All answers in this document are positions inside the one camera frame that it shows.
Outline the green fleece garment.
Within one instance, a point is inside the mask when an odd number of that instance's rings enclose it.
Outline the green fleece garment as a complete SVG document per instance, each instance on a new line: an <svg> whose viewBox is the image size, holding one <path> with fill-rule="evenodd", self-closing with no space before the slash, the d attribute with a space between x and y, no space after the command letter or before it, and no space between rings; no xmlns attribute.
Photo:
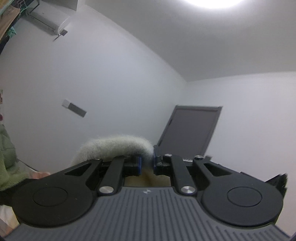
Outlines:
<svg viewBox="0 0 296 241"><path fill-rule="evenodd" d="M16 186L27 178L28 173L21 171L18 166L15 146L5 126L1 125L1 191Z"/></svg>

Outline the white wall air conditioner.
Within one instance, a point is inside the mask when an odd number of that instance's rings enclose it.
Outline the white wall air conditioner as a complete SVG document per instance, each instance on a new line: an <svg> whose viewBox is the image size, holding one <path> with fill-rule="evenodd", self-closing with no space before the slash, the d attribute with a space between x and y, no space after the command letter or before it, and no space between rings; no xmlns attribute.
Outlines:
<svg viewBox="0 0 296 241"><path fill-rule="evenodd" d="M69 25L71 17L44 1L39 2L35 7L27 8L28 15L34 20L47 26L55 35L65 35L65 28Z"/></svg>

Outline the clothes rack with hanging clothes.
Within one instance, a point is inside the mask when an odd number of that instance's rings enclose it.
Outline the clothes rack with hanging clothes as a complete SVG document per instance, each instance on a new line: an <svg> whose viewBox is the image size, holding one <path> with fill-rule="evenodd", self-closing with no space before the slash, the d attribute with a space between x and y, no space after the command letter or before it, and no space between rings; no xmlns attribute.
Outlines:
<svg viewBox="0 0 296 241"><path fill-rule="evenodd" d="M5 45L12 36L16 34L14 25L23 15L29 15L39 5L40 1L34 7L30 5L34 0L1 0L1 45L0 53L2 53Z"/></svg>

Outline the grey wall switch panel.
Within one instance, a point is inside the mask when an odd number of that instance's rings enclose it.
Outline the grey wall switch panel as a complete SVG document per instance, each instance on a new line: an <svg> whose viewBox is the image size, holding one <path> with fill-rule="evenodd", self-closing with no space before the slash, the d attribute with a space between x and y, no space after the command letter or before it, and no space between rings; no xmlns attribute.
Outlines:
<svg viewBox="0 0 296 241"><path fill-rule="evenodd" d="M72 102L68 101L67 99L63 100L62 106L66 109L69 109L70 111L72 111L73 113L77 114L78 116L80 116L82 118L85 117L85 115L87 113L84 109L79 108L78 106L76 106Z"/></svg>

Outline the round ceiling light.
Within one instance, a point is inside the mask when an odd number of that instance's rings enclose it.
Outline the round ceiling light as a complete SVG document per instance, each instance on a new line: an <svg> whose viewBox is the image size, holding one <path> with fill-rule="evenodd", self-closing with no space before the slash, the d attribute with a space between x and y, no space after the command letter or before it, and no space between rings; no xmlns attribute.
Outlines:
<svg viewBox="0 0 296 241"><path fill-rule="evenodd" d="M185 0L184 2L199 9L220 11L236 8L245 0Z"/></svg>

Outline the black fleece garment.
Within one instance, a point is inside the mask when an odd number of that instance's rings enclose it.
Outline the black fleece garment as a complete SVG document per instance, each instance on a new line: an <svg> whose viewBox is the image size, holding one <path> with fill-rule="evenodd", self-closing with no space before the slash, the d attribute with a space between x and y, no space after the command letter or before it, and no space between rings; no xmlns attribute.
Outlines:
<svg viewBox="0 0 296 241"><path fill-rule="evenodd" d="M6 205L6 206L11 206L11 202L12 202L12 197L14 195L15 192L17 192L22 186L33 182L34 179L25 179L22 182L20 182L19 184L8 188L6 190L3 190L0 192L0 205Z"/></svg>

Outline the grey bedroom door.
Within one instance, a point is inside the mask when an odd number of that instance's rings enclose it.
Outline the grey bedroom door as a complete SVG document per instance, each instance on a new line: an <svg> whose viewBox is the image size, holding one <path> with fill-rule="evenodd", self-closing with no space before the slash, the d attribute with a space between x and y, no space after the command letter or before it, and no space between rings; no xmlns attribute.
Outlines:
<svg viewBox="0 0 296 241"><path fill-rule="evenodd" d="M204 156L221 111L221 106L175 106L158 141L160 154Z"/></svg>

